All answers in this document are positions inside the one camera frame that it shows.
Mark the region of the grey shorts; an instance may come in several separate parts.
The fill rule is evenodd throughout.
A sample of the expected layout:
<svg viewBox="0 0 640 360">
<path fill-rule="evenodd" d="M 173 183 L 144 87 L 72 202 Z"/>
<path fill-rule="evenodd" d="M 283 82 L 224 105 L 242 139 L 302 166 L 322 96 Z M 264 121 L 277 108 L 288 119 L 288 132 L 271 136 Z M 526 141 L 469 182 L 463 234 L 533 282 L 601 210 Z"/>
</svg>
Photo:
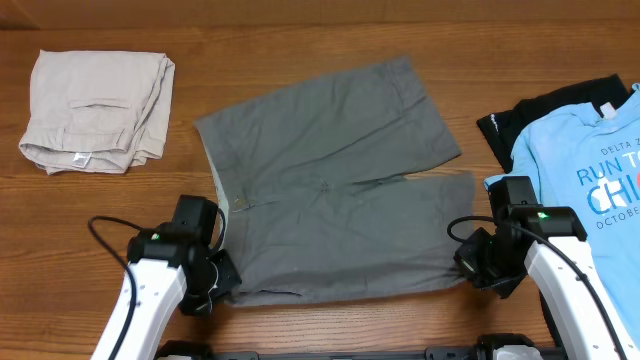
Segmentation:
<svg viewBox="0 0 640 360">
<path fill-rule="evenodd" d="M 458 285 L 448 224 L 472 212 L 461 150 L 405 57 L 323 75 L 199 119 L 226 214 L 236 306 Z"/>
</svg>

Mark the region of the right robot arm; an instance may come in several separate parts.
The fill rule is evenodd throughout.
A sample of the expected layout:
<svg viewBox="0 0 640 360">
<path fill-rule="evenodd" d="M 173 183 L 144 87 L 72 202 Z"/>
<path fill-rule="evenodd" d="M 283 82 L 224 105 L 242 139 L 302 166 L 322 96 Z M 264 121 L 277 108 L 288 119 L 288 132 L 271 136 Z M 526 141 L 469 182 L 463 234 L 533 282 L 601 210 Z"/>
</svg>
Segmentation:
<svg viewBox="0 0 640 360">
<path fill-rule="evenodd" d="M 486 221 L 460 242 L 454 261 L 474 287 L 506 298 L 525 277 L 536 283 L 568 359 L 637 359 L 634 343 L 596 272 L 586 232 L 569 207 L 509 206 L 502 219 Z"/>
</svg>

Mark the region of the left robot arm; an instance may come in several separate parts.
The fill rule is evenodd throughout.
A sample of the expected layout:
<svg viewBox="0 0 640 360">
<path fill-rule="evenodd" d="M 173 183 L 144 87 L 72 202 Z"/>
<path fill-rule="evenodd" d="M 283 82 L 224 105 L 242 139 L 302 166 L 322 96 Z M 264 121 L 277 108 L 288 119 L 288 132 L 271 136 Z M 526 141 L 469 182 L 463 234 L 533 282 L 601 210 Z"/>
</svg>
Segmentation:
<svg viewBox="0 0 640 360">
<path fill-rule="evenodd" d="M 212 359 L 210 346 L 161 342 L 176 310 L 208 316 L 242 280 L 226 250 L 211 252 L 198 236 L 143 230 L 132 238 L 122 288 L 91 358 Z"/>
</svg>

